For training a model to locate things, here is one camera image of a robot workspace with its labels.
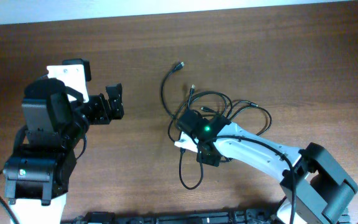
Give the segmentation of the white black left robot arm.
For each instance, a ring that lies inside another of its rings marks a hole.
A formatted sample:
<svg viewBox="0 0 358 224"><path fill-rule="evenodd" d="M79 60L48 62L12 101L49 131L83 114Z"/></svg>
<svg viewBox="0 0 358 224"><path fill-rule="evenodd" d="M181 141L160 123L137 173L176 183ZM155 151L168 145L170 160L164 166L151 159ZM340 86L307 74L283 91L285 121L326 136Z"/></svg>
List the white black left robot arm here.
<svg viewBox="0 0 358 224"><path fill-rule="evenodd" d="M122 119L122 85L107 86L106 94L82 93L56 78L26 87L22 109L25 125L18 130L12 155L2 173L12 223L60 223L69 179L91 125Z"/></svg>

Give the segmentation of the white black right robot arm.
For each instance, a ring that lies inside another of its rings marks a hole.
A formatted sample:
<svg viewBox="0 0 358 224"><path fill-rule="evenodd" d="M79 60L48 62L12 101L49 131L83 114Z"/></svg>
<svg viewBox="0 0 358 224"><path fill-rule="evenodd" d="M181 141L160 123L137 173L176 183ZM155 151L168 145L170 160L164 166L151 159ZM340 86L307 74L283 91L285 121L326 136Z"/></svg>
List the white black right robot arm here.
<svg viewBox="0 0 358 224"><path fill-rule="evenodd" d="M193 151L201 165L241 161L279 181L286 201L276 214L283 223L337 223L358 185L327 149L285 146L242 129L223 115L207 119L186 110L177 121L175 146Z"/></svg>

